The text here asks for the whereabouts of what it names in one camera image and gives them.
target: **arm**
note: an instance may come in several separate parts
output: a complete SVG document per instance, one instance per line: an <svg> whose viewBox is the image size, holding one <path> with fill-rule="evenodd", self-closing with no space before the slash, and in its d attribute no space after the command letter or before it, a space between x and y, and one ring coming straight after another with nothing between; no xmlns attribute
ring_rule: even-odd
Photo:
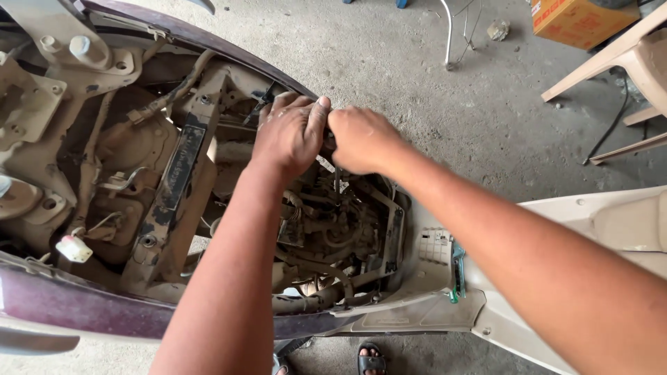
<svg viewBox="0 0 667 375"><path fill-rule="evenodd" d="M578 371L664 371L666 280L457 176L368 109L333 111L329 127L338 165L382 173L430 202L517 313ZM362 146L364 153L354 151Z"/></svg>
<svg viewBox="0 0 667 375"><path fill-rule="evenodd" d="M270 372L271 264L286 185L315 160L329 99L285 93L260 115L250 163L169 323L151 374Z"/></svg>

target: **concrete floor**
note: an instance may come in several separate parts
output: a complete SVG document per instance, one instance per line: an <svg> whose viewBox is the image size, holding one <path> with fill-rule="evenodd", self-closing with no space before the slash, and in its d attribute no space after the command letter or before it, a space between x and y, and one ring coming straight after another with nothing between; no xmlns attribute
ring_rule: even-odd
<svg viewBox="0 0 667 375"><path fill-rule="evenodd" d="M334 107L382 111L406 139L438 162L520 202L667 183L665 151L621 157L606 167L578 165L613 120L623 97L609 75L577 85L545 104L541 92L588 58L532 35L525 0L484 1L474 44L447 72L446 25L438 0L213 0L217 15L182 0L131 0L211 31L274 64ZM459 9L467 0L449 0ZM490 41L502 18L512 31ZM456 26L462 26L458 19ZM463 49L455 36L454 58ZM649 136L665 131L652 126ZM601 151L638 141L641 129L619 126ZM353 374L360 338L318 338L292 356L301 374ZM547 374L471 335L374 338L394 374ZM60 356L0 356L2 374L144 374L155 344L83 340Z"/></svg>

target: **orange cardboard box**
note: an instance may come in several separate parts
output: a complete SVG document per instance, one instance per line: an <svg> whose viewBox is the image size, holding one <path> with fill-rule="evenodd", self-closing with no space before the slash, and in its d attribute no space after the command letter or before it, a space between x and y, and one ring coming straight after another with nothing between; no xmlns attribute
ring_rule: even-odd
<svg viewBox="0 0 667 375"><path fill-rule="evenodd" d="M533 34L589 50L640 18L637 4L607 9L588 0L532 0Z"/></svg>

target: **hand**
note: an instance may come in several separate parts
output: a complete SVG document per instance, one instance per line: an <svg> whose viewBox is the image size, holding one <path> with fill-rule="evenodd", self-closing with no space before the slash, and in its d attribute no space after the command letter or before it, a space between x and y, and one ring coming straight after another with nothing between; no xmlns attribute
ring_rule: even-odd
<svg viewBox="0 0 667 375"><path fill-rule="evenodd" d="M331 101L316 103L306 96L286 92L259 113L259 126L251 163L275 168L288 183L301 175L322 147L322 132Z"/></svg>
<svg viewBox="0 0 667 375"><path fill-rule="evenodd" d="M407 145L383 115L368 108L331 111L329 128L336 137L333 162L354 174L383 173L387 158Z"/></svg>

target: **beige plastic chair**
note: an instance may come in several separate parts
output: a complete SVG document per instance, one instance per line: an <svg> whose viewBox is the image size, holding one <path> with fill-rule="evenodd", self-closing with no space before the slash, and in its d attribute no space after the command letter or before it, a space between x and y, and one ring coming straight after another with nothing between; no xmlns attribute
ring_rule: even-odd
<svg viewBox="0 0 667 375"><path fill-rule="evenodd" d="M637 88L652 105L651 108L624 118L624 123L632 125L660 114L667 115L667 29L660 29L647 35L665 20L667 20L667 3L543 93L542 99L549 101L575 84L618 65L625 68ZM610 157L644 151L664 144L667 144L667 133L593 157L590 161L597 165Z"/></svg>

